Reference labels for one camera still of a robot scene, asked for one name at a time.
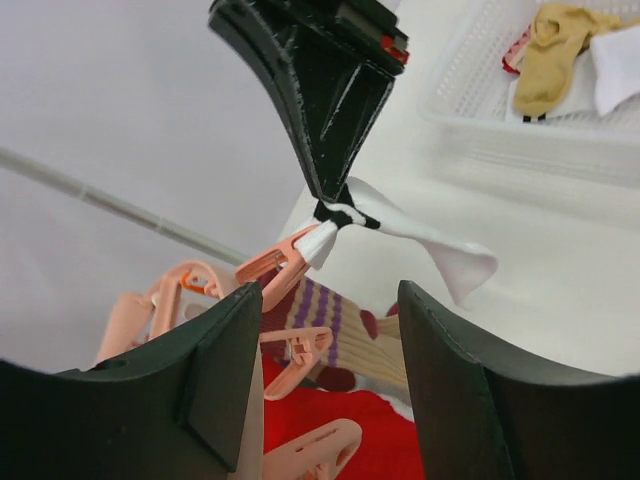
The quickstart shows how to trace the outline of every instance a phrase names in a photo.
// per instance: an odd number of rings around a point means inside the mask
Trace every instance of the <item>tan sock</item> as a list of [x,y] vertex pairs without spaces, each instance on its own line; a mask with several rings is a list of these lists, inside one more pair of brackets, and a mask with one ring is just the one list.
[[378,333],[400,340],[400,322],[397,315],[378,319]]
[[559,104],[571,85],[573,62],[594,35],[640,22],[623,23],[617,15],[594,12],[563,3],[540,7],[531,24],[531,41],[513,105],[523,115],[540,117]]
[[[331,328],[333,344],[321,359],[322,365],[407,388],[404,361],[397,355],[397,348],[389,350],[374,340],[380,336],[375,317],[306,277],[276,308],[263,314],[261,331],[303,327]],[[283,358],[281,345],[266,344],[262,348],[263,353]]]

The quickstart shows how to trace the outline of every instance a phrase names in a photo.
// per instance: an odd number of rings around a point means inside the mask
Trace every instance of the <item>red component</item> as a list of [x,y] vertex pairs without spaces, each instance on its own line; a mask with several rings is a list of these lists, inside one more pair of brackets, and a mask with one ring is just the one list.
[[[265,355],[262,368],[265,385],[282,372]],[[333,393],[298,387],[282,400],[265,401],[264,451],[337,418],[348,418],[362,428],[362,444],[340,473],[341,480],[425,478],[415,424],[373,392]]]
[[409,61],[409,52],[401,52],[400,50],[395,48],[393,46],[393,38],[391,38],[389,35],[382,36],[382,38],[380,39],[380,46],[385,52],[387,52],[403,65],[406,65]]

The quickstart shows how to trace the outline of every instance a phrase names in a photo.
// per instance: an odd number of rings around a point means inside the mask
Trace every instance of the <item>laundry basket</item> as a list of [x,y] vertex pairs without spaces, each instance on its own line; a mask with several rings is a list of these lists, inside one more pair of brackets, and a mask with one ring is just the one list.
[[[536,0],[478,0],[447,50],[427,73],[419,114],[445,125],[449,150],[510,167],[640,187],[640,97],[604,118],[577,113],[541,124],[504,121],[515,76],[502,56],[530,25]],[[623,19],[640,15],[640,0],[567,1]]]

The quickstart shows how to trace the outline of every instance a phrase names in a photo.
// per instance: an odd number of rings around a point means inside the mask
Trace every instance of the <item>white sock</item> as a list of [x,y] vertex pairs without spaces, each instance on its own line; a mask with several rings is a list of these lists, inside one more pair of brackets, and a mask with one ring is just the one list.
[[640,93],[640,26],[591,39],[597,72],[595,104],[600,116]]
[[549,110],[545,115],[538,118],[523,116],[513,108],[513,97],[518,85],[518,80],[514,80],[509,85],[507,112],[505,120],[517,123],[535,123],[554,117],[562,117],[571,113],[592,112],[596,110],[594,102],[594,92],[596,89],[596,69],[593,64],[591,51],[587,50],[580,54],[573,64],[573,75],[571,86],[567,96]]
[[410,217],[382,193],[355,177],[347,178],[338,203],[318,204],[311,223],[319,225],[294,244],[311,267],[317,270],[322,267],[342,227],[359,225],[412,239],[424,246],[457,305],[498,269],[498,259],[489,249],[459,241]]

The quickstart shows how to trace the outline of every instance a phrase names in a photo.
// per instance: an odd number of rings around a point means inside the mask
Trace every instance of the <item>gray pole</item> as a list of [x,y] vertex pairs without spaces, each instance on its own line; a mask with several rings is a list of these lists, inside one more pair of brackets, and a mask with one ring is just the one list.
[[41,165],[30,158],[10,152],[1,147],[0,166],[66,195],[77,198],[82,202],[111,212],[120,218],[137,223],[144,228],[153,230],[164,237],[171,238],[176,242],[199,250],[206,255],[217,258],[230,265],[237,266],[248,260],[246,255],[214,242],[207,237],[187,230],[176,223],[170,222],[158,215],[154,215],[151,212],[120,200],[113,195],[109,195],[106,192],[82,183],[68,175]]

